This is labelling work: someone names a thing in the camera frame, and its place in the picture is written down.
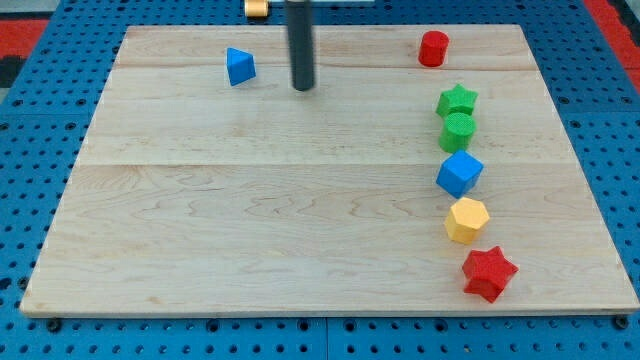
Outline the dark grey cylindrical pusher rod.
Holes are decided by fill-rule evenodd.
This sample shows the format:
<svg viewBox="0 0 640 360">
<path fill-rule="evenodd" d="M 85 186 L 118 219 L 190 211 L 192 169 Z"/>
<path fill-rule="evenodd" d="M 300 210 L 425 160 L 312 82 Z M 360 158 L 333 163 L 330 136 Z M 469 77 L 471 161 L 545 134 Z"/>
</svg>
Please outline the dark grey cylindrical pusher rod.
<svg viewBox="0 0 640 360">
<path fill-rule="evenodd" d="M 308 91 L 315 85 L 311 2 L 286 0 L 285 16 L 292 86 L 297 91 Z"/>
</svg>

